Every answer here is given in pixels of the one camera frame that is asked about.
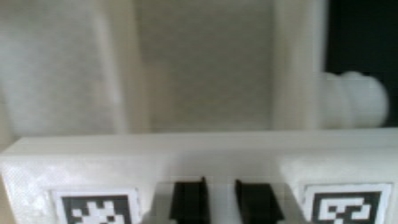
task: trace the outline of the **qr-like marker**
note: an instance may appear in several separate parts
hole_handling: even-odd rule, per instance
[[[138,224],[136,191],[53,192],[62,224]]]
[[[303,215],[316,224],[382,224],[390,184],[309,185]]]

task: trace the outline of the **white plastic structure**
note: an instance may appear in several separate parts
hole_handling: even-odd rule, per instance
[[[358,72],[325,74],[323,89],[323,128],[380,127],[389,100],[378,80]]]
[[[307,185],[389,183],[385,223],[396,223],[396,136],[396,129],[369,129],[26,138],[0,157],[16,222],[56,223],[56,189],[131,187],[143,220],[156,220],[158,185],[204,176],[209,186],[231,185],[234,179],[271,183],[282,208],[302,205]],[[296,223],[300,211],[286,209],[284,215]]]

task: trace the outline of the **white surface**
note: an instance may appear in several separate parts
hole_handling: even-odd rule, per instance
[[[16,136],[111,134],[88,1],[3,0],[0,26]]]
[[[271,129],[321,126],[326,0],[275,0]]]
[[[23,139],[1,154],[17,224],[53,224],[49,189],[136,186],[147,215],[156,184],[200,176],[282,184],[298,204],[307,184],[389,182],[396,223],[396,136],[374,129]]]

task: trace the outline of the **white plastic panel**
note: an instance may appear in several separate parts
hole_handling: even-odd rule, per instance
[[[264,130],[271,0],[135,0],[152,131]]]
[[[16,135],[110,134],[90,1],[0,5],[0,81]]]
[[[24,139],[1,155],[17,224],[55,223],[49,191],[58,188],[136,187],[143,216],[156,218],[158,184],[200,176],[209,184],[239,178],[278,185],[278,197],[293,199],[286,206],[302,204],[309,184],[390,183],[385,223],[394,223],[396,134],[389,129]]]

